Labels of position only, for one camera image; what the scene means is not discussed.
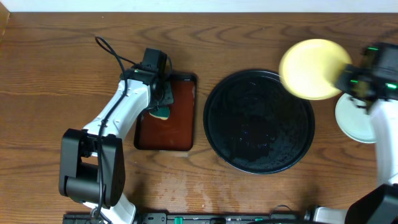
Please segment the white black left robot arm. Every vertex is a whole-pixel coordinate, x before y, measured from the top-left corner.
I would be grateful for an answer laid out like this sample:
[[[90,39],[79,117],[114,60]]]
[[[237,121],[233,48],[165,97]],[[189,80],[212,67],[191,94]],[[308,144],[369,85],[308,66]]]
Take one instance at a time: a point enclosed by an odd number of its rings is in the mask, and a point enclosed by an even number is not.
[[[173,103],[168,76],[130,68],[100,114],[62,137],[59,192],[91,208],[100,223],[133,223],[136,207],[124,195],[123,141],[145,110]]]

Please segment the green yellow sponge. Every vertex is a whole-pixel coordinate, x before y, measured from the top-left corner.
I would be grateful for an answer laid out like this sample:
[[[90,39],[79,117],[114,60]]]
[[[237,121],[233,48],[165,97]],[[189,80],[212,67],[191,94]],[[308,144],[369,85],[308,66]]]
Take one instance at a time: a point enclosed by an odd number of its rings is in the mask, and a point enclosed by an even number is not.
[[[155,118],[167,120],[170,116],[170,109],[168,106],[163,106],[149,111],[149,114]]]

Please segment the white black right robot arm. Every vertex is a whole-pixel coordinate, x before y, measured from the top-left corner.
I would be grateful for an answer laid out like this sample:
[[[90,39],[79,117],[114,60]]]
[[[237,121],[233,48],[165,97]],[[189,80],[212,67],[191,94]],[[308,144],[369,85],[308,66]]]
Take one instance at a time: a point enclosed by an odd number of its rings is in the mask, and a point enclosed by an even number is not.
[[[347,210],[318,207],[309,223],[393,223],[397,218],[397,69],[346,65],[337,89],[364,102],[376,137],[379,186]]]

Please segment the pale green plate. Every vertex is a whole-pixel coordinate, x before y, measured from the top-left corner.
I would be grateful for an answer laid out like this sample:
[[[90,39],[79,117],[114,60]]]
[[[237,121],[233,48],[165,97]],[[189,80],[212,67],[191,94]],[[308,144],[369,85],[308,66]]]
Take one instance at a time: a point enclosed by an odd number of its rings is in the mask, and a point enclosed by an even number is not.
[[[336,103],[335,118],[340,129],[349,138],[372,144],[376,142],[376,137],[365,106],[365,102],[345,93]]]

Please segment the yellow plate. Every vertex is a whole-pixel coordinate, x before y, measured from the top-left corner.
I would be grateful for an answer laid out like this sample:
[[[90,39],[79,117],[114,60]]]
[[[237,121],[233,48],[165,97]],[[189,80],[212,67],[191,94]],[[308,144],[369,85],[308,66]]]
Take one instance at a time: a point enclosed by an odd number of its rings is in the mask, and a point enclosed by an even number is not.
[[[341,93],[335,83],[352,60],[339,44],[308,39],[293,45],[279,64],[284,88],[304,100],[325,100]]]

